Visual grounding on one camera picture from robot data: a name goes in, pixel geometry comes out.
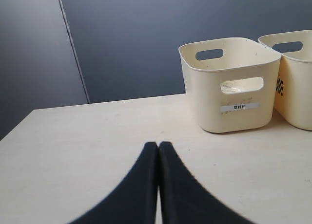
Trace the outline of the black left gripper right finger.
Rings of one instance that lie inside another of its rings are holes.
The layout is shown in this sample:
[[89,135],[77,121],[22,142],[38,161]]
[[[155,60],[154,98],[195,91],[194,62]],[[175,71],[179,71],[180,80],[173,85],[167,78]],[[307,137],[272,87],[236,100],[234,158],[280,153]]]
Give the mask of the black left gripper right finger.
[[171,142],[161,142],[158,150],[164,224],[252,223],[207,191],[183,164]]

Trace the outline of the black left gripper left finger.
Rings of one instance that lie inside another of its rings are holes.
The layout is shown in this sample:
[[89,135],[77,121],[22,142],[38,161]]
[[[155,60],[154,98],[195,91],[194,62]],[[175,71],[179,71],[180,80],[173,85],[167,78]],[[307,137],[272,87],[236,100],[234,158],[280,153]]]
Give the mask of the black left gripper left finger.
[[147,142],[136,162],[105,199],[73,224],[154,224],[158,193],[158,146]]

